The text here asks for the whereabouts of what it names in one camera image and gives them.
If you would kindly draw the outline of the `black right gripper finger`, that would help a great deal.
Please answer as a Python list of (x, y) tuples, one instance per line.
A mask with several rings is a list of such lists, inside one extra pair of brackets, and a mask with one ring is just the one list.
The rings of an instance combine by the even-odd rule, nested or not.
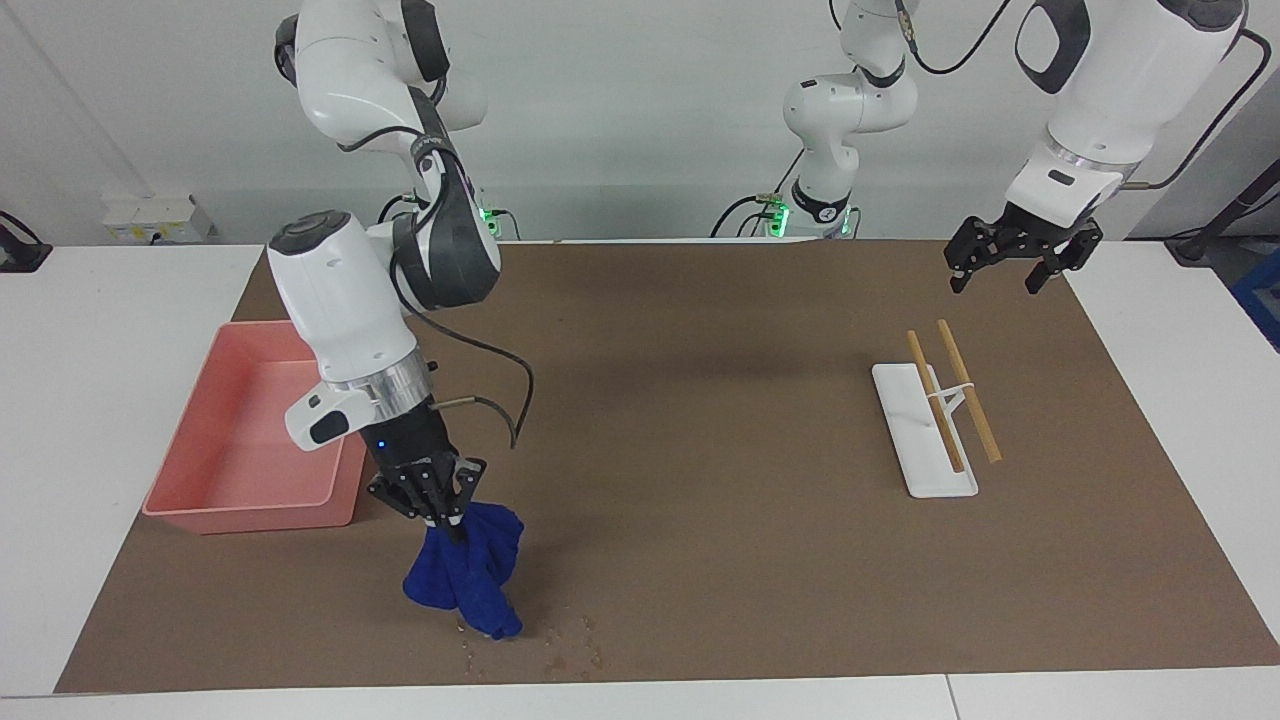
[(436, 527), (438, 478), (434, 470), (384, 470), (375, 474), (367, 492), (399, 515)]
[(454, 544), (462, 544), (467, 539), (465, 514), (485, 470), (485, 460), (454, 460), (451, 478), (443, 482), (440, 527)]

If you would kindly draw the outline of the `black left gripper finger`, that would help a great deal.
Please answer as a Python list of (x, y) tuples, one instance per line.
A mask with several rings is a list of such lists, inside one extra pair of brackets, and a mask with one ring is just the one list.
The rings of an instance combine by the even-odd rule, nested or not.
[(1055, 277), (1080, 270), (1103, 236), (1100, 225), (1083, 225), (1060, 247), (1042, 243), (1039, 261), (1027, 277), (1027, 292), (1039, 293)]
[(1002, 259), (1000, 246), (1005, 228), (980, 218), (965, 218), (945, 246), (945, 261), (951, 272), (950, 288), (961, 293), (973, 274)]

